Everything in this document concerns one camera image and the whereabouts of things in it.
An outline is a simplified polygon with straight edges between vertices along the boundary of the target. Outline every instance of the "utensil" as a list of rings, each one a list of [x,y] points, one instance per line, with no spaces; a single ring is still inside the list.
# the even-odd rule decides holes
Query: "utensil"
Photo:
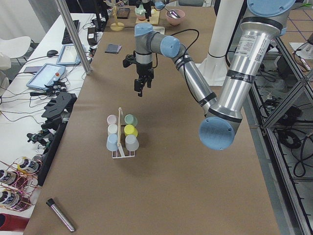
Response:
[[[169,10],[169,9],[167,9],[166,7],[164,7],[164,9],[169,12],[169,14],[168,14],[169,17],[172,17],[172,18],[174,18],[174,19],[179,19],[179,18],[180,18],[180,16],[177,14],[176,11],[174,11],[174,10]]]

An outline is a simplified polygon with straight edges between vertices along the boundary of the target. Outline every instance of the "computer mouse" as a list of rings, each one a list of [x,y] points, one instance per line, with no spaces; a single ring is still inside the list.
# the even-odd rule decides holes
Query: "computer mouse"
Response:
[[[47,52],[47,57],[52,57],[52,56],[56,55],[57,53],[59,53],[57,50],[49,50]]]

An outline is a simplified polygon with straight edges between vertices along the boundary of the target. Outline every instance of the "chair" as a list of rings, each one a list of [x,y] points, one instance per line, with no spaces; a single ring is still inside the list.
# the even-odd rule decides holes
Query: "chair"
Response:
[[[0,38],[0,52],[8,56],[10,59],[17,59],[24,56],[30,46],[30,37],[23,36],[4,40]]]
[[[203,0],[178,0],[180,6],[203,6]]]

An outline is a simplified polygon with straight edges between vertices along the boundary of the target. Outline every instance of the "white chair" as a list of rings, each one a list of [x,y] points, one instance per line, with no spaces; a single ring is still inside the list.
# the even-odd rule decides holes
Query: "white chair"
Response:
[[[8,56],[10,59],[17,59],[24,56],[30,46],[30,37],[23,36],[4,40],[0,38],[0,52]]]

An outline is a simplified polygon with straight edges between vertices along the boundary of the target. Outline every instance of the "keyboard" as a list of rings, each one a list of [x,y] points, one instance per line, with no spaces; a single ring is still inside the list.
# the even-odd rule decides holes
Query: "keyboard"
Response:
[[[74,23],[74,25],[76,27],[76,30],[78,31],[79,20],[74,20],[73,23]],[[73,41],[70,38],[70,35],[69,35],[69,32],[68,32],[67,28],[65,27],[64,35],[63,35],[63,39],[62,39],[62,44],[72,44],[72,43],[73,43]]]

